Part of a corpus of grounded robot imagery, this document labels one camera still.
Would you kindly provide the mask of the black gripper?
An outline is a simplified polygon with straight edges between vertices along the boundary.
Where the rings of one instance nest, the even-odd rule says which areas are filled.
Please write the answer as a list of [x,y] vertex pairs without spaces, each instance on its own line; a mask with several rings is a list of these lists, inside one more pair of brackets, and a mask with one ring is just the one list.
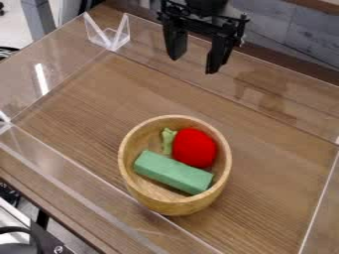
[[250,18],[230,0],[160,0],[157,19],[162,25],[166,54],[172,61],[186,53],[188,32],[212,37],[205,74],[213,74],[226,63],[233,46],[244,44]]

